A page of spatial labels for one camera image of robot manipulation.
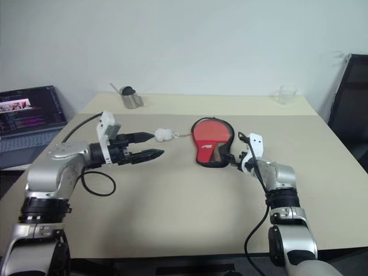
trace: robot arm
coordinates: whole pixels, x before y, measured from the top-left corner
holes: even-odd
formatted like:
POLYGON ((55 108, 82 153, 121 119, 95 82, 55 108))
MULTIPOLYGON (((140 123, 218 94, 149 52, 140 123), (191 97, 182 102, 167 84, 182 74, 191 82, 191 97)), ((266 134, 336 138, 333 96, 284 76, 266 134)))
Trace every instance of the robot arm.
POLYGON ((119 128, 112 113, 103 112, 97 126, 99 143, 61 143, 32 164, 18 223, 2 259, 1 276, 69 275, 70 254, 63 218, 71 212, 68 200, 81 173, 105 163, 146 162, 163 153, 149 149, 132 154, 127 149, 129 143, 141 143, 154 135, 118 135, 119 128))
MULTIPOLYGON (((239 137, 246 143, 257 145, 255 139, 239 137)), ((255 156, 266 188, 266 204, 270 207, 273 226, 269 229, 269 247, 273 264, 285 266, 290 276, 342 276, 330 264, 317 260, 316 239, 305 211, 300 207, 293 168, 266 160, 262 154, 255 156)), ((245 168, 245 172, 256 177, 254 158, 243 163, 239 164, 239 169, 245 168)))

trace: floor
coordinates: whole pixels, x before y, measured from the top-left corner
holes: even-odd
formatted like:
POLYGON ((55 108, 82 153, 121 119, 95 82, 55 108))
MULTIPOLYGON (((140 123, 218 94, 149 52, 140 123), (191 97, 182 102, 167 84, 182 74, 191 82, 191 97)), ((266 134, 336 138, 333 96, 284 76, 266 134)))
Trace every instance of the floor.
MULTIPOLYGON (((19 173, 1 173, 0 174, 0 198, 7 192, 12 184, 20 176, 19 173)), ((275 267, 268 257, 254 257, 254 262, 262 269, 267 276, 284 276, 287 275, 283 268, 275 267)), ((105 260, 98 261, 92 260, 93 263, 106 263, 105 260)), ((333 267, 339 270, 343 275, 348 276, 363 276, 367 275, 368 271, 368 248, 358 250, 353 253, 341 256, 329 261, 333 267)), ((90 267, 90 264, 82 267, 84 270, 90 267)), ((204 257, 191 257, 187 259, 178 258, 157 258, 157 259, 135 259, 135 260, 122 260, 114 264, 117 275, 167 275, 167 276, 222 276, 228 269, 234 269, 241 273, 243 276, 259 275, 254 268, 248 263, 248 261, 241 256, 227 257, 223 256, 204 258, 204 257)), ((81 274, 73 272, 72 276, 84 276, 84 275, 106 275, 101 274, 81 274)))

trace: clear plastic cup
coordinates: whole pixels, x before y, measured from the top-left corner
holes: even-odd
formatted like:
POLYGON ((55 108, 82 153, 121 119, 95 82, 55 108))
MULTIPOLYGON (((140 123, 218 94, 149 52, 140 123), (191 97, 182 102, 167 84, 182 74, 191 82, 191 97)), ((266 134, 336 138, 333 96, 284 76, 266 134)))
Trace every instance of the clear plastic cup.
POLYGON ((297 88, 294 85, 283 85, 280 87, 277 102, 280 105, 289 105, 293 101, 296 93, 297 88))

